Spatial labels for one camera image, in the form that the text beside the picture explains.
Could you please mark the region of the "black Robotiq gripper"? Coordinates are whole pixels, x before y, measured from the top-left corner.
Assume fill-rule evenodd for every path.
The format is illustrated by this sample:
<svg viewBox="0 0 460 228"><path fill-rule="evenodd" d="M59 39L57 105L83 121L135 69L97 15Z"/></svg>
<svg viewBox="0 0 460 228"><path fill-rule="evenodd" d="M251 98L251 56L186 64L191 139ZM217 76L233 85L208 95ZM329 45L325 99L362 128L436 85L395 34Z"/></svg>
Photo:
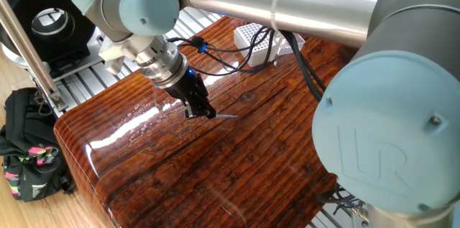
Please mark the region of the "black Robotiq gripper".
<svg viewBox="0 0 460 228"><path fill-rule="evenodd" d="M188 68L180 80L165 91L173 98L179 99L186 107L186 119L197 117L194 108L197 108L200 117L213 119L216 117L216 110L210 105L207 98L207 90L199 73Z"/></svg>

